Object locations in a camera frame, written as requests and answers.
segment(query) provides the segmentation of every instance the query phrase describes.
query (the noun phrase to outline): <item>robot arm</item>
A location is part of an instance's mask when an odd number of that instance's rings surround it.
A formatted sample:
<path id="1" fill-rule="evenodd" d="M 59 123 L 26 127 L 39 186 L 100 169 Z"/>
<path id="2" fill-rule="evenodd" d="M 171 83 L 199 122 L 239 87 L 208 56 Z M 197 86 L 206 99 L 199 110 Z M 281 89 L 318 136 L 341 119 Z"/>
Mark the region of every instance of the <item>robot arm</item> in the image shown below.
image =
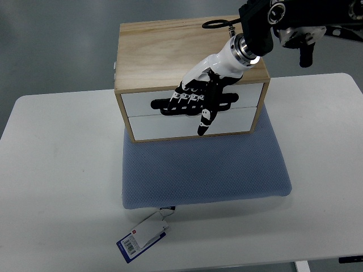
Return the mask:
<path id="1" fill-rule="evenodd" d="M 232 22 L 206 23 L 221 23 L 209 27 L 217 28 L 241 22 L 243 34 L 231 35 L 218 54 L 187 72 L 169 101 L 170 112 L 176 108 L 186 109 L 188 115 L 202 112 L 198 135 L 204 135 L 221 110 L 223 88 L 272 51 L 271 28 L 283 47 L 300 49 L 301 67 L 312 64 L 317 40 L 325 34 L 337 36 L 334 30 L 339 30 L 338 37 L 363 42 L 363 0 L 248 0 L 239 14 L 240 19 Z"/>

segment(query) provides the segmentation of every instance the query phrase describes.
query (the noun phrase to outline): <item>wooden top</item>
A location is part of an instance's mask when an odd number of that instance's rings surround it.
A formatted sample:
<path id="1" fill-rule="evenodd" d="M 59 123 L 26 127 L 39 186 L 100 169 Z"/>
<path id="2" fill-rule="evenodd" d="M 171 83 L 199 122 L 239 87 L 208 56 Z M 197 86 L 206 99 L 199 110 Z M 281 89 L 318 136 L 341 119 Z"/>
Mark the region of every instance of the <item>wooden top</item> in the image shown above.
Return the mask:
<path id="1" fill-rule="evenodd" d="M 203 29 L 208 20 L 236 16 L 126 23 L 120 27 L 115 93 L 174 90 L 183 76 L 229 39 L 228 29 Z M 236 24 L 236 33 L 242 32 Z M 237 84 L 269 82 L 261 59 Z"/>

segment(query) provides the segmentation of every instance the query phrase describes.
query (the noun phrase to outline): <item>barcode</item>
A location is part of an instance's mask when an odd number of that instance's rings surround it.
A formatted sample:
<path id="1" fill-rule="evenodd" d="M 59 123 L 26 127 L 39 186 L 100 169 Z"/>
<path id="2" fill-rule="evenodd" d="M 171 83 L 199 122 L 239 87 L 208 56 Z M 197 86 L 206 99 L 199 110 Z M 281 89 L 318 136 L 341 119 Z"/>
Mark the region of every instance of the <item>barcode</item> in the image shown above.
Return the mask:
<path id="1" fill-rule="evenodd" d="M 127 252 L 132 255 L 136 252 L 134 246 L 131 244 L 130 240 L 124 241 L 124 246 L 126 247 Z"/>

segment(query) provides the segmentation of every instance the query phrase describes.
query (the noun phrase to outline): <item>white table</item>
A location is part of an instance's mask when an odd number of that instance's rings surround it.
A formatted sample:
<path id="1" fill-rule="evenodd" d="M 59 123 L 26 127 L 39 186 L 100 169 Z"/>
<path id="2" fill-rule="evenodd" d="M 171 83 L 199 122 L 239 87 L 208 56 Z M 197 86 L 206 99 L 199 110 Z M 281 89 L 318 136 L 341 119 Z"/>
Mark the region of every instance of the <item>white table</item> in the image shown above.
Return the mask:
<path id="1" fill-rule="evenodd" d="M 363 95 L 345 74 L 274 78 L 266 107 L 293 190 L 186 205 L 130 264 L 112 90 L 21 97 L 0 140 L 2 271 L 165 271 L 363 254 Z"/>

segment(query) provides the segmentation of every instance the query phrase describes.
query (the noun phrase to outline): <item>gray floor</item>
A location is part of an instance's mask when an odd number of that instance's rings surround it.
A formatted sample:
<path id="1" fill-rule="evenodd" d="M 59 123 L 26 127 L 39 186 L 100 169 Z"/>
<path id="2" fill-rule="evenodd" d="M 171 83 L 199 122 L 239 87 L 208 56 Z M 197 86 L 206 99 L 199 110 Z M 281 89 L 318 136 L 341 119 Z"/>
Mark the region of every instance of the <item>gray floor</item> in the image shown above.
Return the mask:
<path id="1" fill-rule="evenodd" d="M 238 14 L 240 0 L 63 0 L 0 2 L 0 136 L 23 95 L 113 88 L 119 25 L 126 22 Z M 363 44 L 324 37 L 314 64 L 299 67 L 297 50 L 275 39 L 264 57 L 272 77 L 347 73 L 363 90 Z M 312 272 L 362 271 L 337 259 L 309 262 Z M 292 263 L 215 271 L 295 271 Z"/>

